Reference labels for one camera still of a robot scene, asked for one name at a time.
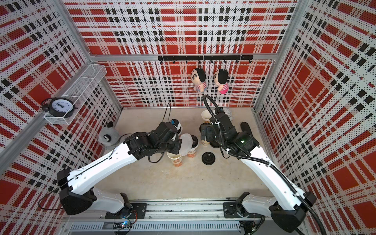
hanging doll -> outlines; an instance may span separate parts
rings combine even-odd
[[[224,69],[218,69],[214,74],[214,83],[218,86],[218,91],[221,94],[226,94],[229,90],[228,76],[229,72]]]
[[[202,68],[195,68],[191,73],[191,81],[196,85],[199,92],[204,92],[207,89],[206,74]]]

perforated wall panel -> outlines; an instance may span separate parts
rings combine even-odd
[[[63,2],[94,55],[275,53],[297,3]]]
[[[72,124],[46,125],[1,176],[0,234],[54,234],[64,210],[46,211],[38,201],[57,188],[56,174],[74,170],[100,156],[98,133],[119,111],[99,84]],[[41,202],[47,209],[60,208],[59,196]]]
[[[271,61],[188,61],[163,62],[100,62],[107,69],[110,83],[123,107],[204,105],[202,95],[212,96],[219,105],[252,107],[256,101]],[[197,67],[206,73],[207,90],[200,93],[191,82],[192,69]],[[214,84],[214,73],[224,68],[229,72],[229,91],[220,94]]]
[[[376,233],[376,1],[309,1],[259,110],[330,234]],[[313,231],[318,227],[308,216]]]
[[[0,3],[0,151],[86,62],[51,1]]]

table surface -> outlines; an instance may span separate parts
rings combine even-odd
[[[199,126],[204,122],[201,112],[205,108],[172,108],[170,118],[178,119],[183,133],[200,139]],[[264,147],[250,108],[230,108],[232,123],[241,131],[240,123],[248,122],[254,137]],[[150,132],[162,121],[165,109],[124,109],[115,129],[120,135],[134,132]],[[205,165],[201,156],[205,152],[215,155],[212,165]],[[152,161],[161,154],[151,156]],[[219,149],[203,146],[201,141],[196,156],[183,156],[183,164],[174,167],[165,155],[159,163],[150,163],[147,157],[129,164],[106,177],[95,187],[111,192],[126,193],[136,199],[197,199],[239,197],[243,192],[257,196],[272,196],[261,179],[235,157],[224,159]]]

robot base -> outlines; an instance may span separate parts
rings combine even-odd
[[[122,194],[124,201],[127,202],[128,198],[125,198]],[[106,219],[122,219],[124,216],[127,217],[129,214],[130,216],[128,219],[135,219],[136,215],[134,213],[131,213],[131,210],[135,210],[137,212],[137,219],[144,219],[145,213],[146,213],[146,203],[130,203],[130,206],[124,206],[123,209],[121,209],[117,213],[110,213],[107,212],[105,218]]]
[[[248,217],[242,217],[238,214],[236,210],[235,202],[224,202],[223,203],[223,213],[225,218],[261,218],[262,215],[252,213]]]

wire mesh basket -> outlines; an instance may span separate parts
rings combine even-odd
[[[107,71],[104,65],[91,64],[83,71],[80,77],[71,85],[71,87],[61,96],[69,99],[74,104],[74,111],[70,117],[65,117],[68,112],[62,117],[55,117],[50,113],[46,113],[44,118],[51,124],[69,125],[77,113],[81,110],[83,104],[87,101],[94,88],[98,85],[100,80],[104,78]]]

